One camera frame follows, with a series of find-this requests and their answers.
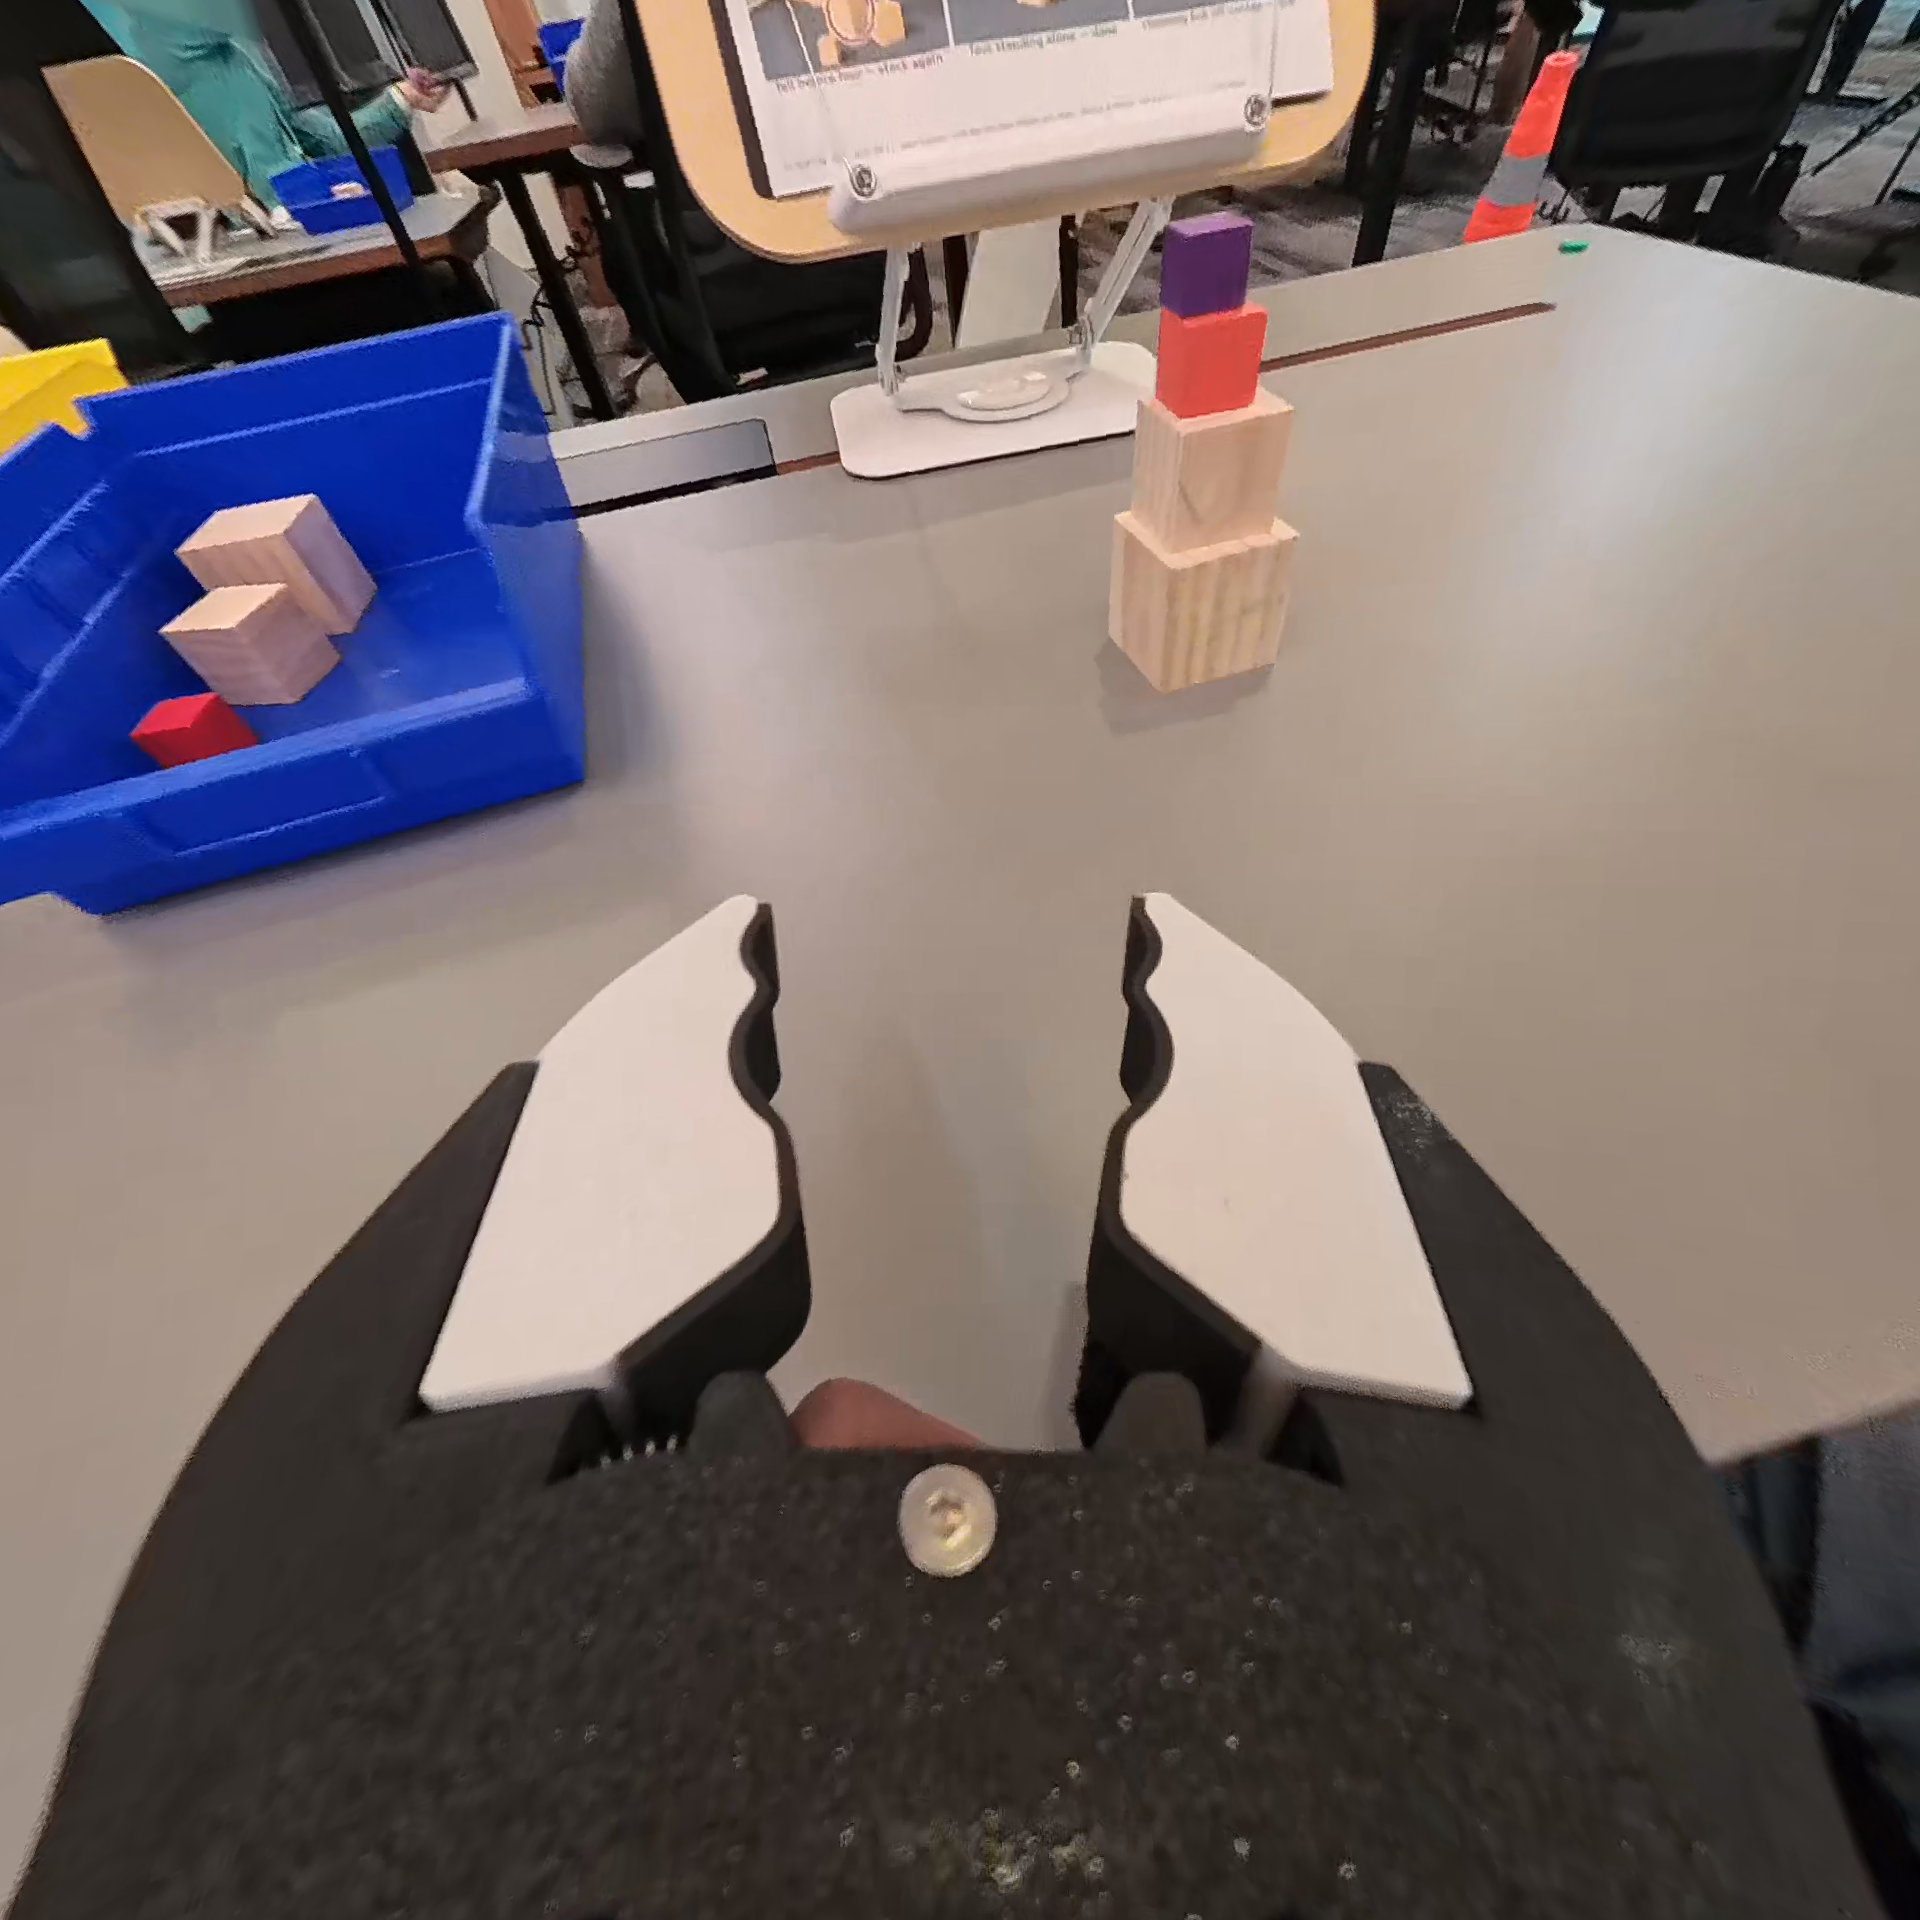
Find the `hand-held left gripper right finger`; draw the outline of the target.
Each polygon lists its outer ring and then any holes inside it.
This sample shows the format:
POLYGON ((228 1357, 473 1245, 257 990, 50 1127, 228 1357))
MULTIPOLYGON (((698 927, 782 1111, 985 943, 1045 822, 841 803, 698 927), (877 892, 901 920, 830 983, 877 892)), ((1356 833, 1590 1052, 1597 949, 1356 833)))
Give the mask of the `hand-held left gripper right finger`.
POLYGON ((1462 1411, 1473 1377, 1361 1055, 1171 894, 1132 900, 1123 1111, 1088 1248, 1075 1414, 1180 1376, 1208 1420, 1304 1390, 1462 1411))

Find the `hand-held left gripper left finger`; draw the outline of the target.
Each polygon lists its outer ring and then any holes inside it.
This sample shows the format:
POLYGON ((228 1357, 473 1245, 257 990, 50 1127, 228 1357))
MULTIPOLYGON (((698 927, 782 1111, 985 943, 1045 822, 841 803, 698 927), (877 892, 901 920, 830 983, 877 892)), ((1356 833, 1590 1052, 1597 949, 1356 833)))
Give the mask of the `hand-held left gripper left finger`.
POLYGON ((587 1391, 688 1420, 811 1308, 774 1108, 777 929, 732 896, 618 974, 534 1060, 418 1391, 436 1412, 587 1391))

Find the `large wooden cube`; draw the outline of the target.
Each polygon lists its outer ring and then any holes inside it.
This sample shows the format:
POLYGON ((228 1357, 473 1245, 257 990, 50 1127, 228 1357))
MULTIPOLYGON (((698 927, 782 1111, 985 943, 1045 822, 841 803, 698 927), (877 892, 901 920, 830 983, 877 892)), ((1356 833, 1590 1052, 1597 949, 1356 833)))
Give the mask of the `large wooden cube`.
POLYGON ((355 632, 377 583, 316 493, 237 502, 176 547, 203 589, 283 585, 326 635, 355 632))
POLYGON ((1133 512, 1114 519, 1108 638, 1158 692, 1266 672, 1280 656, 1299 529, 1173 551, 1133 512))

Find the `blue plastic bin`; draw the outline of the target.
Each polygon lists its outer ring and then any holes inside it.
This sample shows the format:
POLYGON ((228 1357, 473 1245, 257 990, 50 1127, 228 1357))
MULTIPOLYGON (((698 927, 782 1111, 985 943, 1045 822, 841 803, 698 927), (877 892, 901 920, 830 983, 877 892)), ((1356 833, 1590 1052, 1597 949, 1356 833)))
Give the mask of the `blue plastic bin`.
POLYGON ((80 401, 3 469, 3 900, 91 917, 585 779, 584 536, 506 315, 80 401), (253 748, 133 741, 218 510, 316 495, 376 600, 253 748))

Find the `medium wooden cube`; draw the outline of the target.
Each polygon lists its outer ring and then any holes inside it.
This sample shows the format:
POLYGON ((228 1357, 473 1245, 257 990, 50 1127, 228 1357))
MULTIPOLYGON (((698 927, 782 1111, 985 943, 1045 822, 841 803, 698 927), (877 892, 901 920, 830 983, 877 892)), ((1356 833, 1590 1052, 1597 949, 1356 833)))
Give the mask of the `medium wooden cube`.
POLYGON ((1174 416, 1157 398, 1140 399, 1130 513, 1171 556, 1266 534, 1292 422, 1292 404, 1266 389, 1211 416, 1174 416))
POLYGON ((205 589, 157 635, 235 708, 299 704, 342 660, 289 583, 205 589))

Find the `red wooden cube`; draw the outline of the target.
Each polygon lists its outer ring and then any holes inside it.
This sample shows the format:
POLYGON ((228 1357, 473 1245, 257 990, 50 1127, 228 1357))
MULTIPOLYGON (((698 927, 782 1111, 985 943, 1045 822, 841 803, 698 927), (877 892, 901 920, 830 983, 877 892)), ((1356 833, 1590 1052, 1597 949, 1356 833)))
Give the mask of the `red wooden cube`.
POLYGON ((146 708, 128 741, 163 771, 213 761, 258 744, 249 720, 213 689, 176 694, 146 708))
POLYGON ((1171 305, 1158 312, 1154 399, 1193 420, 1236 413, 1260 393, 1266 312, 1238 303, 1198 315, 1171 305))

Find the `purple wooden cube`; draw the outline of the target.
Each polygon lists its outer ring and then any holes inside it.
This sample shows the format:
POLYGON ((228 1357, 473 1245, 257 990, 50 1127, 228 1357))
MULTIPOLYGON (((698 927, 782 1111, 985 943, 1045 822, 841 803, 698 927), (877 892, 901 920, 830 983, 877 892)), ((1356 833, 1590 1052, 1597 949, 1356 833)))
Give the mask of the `purple wooden cube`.
POLYGON ((1246 303, 1256 222, 1229 207, 1174 219, 1161 235, 1158 305, 1180 320, 1225 315, 1246 303))

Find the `black office chair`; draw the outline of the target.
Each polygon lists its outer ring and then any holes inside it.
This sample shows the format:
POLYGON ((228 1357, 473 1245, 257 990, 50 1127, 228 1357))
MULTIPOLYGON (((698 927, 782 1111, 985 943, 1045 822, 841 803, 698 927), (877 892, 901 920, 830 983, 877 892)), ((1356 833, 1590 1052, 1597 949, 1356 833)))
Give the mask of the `black office chair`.
POLYGON ((636 156, 577 145, 603 277, 634 343, 682 399, 825 377, 873 360, 884 253, 774 261, 741 246, 674 166, 634 180, 636 156))
POLYGON ((1681 232, 1712 180, 1761 177, 1809 92, 1840 3, 1600 5, 1568 92, 1550 180, 1602 222, 1659 188, 1681 232))

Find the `yellow plastic bin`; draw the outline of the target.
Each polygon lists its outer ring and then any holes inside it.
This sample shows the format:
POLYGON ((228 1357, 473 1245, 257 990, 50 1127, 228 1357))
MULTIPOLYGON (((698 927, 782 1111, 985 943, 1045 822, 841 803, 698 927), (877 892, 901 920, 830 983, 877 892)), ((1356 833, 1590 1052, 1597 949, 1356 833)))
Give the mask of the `yellow plastic bin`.
POLYGON ((48 425, 83 439, 84 401, 128 383, 108 341, 3 353, 3 455, 48 425))

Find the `brown wooden desk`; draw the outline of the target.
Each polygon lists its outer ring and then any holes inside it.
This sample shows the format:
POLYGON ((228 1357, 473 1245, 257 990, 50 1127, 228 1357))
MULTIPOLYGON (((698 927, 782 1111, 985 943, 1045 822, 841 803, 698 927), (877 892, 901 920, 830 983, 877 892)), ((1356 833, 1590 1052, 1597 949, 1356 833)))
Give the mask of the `brown wooden desk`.
MULTIPOLYGON (((498 192, 491 184, 465 182, 454 192, 421 198, 403 212, 403 223, 424 262, 473 262, 490 246, 490 219, 497 205, 498 192)), ((395 270, 405 262, 387 227, 348 229, 334 235, 228 232, 208 261, 180 255, 137 235, 134 257, 171 308, 289 293, 309 284, 395 270)))

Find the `small blue bin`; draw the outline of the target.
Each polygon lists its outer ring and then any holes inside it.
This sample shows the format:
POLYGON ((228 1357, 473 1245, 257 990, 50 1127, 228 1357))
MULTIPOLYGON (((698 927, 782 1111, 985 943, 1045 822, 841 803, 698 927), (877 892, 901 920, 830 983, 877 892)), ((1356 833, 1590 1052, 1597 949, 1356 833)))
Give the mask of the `small blue bin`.
MULTIPOLYGON (((368 150, 384 192, 397 214, 417 203, 417 192, 395 145, 368 150)), ((345 232, 360 227, 384 227, 377 193, 355 156, 304 160, 273 176, 273 192, 294 227, 309 235, 345 232)))

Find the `wooden display board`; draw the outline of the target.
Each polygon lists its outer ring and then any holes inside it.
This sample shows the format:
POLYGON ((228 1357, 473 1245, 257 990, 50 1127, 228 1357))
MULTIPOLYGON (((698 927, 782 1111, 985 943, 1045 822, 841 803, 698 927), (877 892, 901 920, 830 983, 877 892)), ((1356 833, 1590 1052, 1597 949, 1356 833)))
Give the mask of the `wooden display board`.
MULTIPOLYGON (((1038 203, 1001 212, 982 222, 960 219, 941 235, 918 239, 880 232, 845 235, 835 229, 830 189, 809 189, 795 198, 774 198, 753 177, 750 126, 730 83, 730 68, 718 39, 712 5, 644 3, 638 5, 638 27, 630 47, 642 54, 644 72, 657 86, 665 133, 644 136, 653 160, 673 156, 701 207, 741 246, 774 261, 809 262, 830 255, 914 249, 957 232, 1032 223, 1041 217, 1065 217, 1093 207, 1138 203, 1150 193, 1145 182, 1126 182, 1108 203, 1056 212, 1038 203)), ((1361 85, 1376 47, 1376 5, 1333 3, 1336 83, 1317 103, 1282 104, 1269 115, 1257 156, 1235 165, 1225 176, 1177 176, 1174 198, 1219 184, 1274 184, 1305 176, 1337 136, 1348 128, 1361 100, 1361 85)))

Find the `orange striped traffic cone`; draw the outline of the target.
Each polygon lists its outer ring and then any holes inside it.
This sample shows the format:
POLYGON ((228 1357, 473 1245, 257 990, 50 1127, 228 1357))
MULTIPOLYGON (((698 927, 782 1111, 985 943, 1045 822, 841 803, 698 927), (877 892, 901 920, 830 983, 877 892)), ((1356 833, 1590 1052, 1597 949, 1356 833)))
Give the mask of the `orange striped traffic cone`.
POLYGON ((1461 232, 1465 246, 1524 232, 1532 227, 1578 68, 1578 52, 1552 52, 1542 60, 1500 163, 1461 232))

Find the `pale board on stand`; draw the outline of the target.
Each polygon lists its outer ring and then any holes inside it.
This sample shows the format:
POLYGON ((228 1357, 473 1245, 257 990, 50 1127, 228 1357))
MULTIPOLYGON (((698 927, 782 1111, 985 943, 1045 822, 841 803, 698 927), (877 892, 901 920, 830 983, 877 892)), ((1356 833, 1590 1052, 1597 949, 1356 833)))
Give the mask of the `pale board on stand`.
POLYGON ((164 253, 208 267, 227 232, 273 217, 173 92, 126 54, 41 71, 112 212, 164 253))

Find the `white instruction sheet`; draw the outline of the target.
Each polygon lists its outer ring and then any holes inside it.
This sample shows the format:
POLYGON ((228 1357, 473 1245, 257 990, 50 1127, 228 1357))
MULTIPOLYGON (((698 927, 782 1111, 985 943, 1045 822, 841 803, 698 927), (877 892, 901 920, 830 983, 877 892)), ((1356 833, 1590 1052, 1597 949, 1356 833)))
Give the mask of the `white instruction sheet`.
POLYGON ((1336 83, 1330 5, 723 3, 712 20, 748 115, 750 169, 901 193, 889 176, 1114 176, 1137 156, 1246 150, 1336 83))

